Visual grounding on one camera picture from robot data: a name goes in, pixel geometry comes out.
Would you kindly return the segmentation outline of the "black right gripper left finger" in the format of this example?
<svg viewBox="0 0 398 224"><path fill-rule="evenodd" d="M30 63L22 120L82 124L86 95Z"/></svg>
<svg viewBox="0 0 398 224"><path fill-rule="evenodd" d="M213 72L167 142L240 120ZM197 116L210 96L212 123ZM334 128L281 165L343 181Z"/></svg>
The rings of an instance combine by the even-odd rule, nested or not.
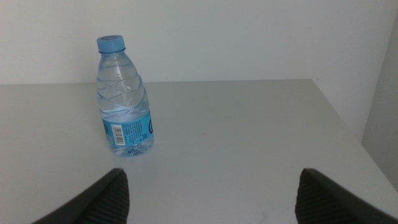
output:
<svg viewBox="0 0 398 224"><path fill-rule="evenodd" d="M114 168L66 204L38 219L40 223L120 223L129 214L127 175Z"/></svg>

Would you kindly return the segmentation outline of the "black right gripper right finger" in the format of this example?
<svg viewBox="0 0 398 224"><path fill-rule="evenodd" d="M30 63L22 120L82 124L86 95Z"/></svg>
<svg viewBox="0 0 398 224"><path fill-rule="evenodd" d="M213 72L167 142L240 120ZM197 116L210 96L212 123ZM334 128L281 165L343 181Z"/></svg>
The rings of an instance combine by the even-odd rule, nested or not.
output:
<svg viewBox="0 0 398 224"><path fill-rule="evenodd" d="M397 224L397 218L312 168L300 174L295 216L299 224Z"/></svg>

